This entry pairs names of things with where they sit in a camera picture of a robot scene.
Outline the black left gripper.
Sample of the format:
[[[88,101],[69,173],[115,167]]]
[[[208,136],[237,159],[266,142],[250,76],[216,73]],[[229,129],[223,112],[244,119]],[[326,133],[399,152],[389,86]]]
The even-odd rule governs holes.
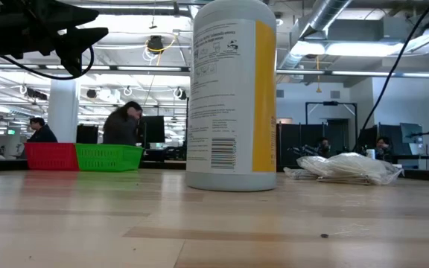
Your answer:
[[[40,40],[37,50],[44,56],[55,51],[66,71],[74,77],[83,74],[82,53],[103,39],[107,28],[71,28],[94,21],[99,12],[60,1],[17,1],[28,20],[28,34]]]

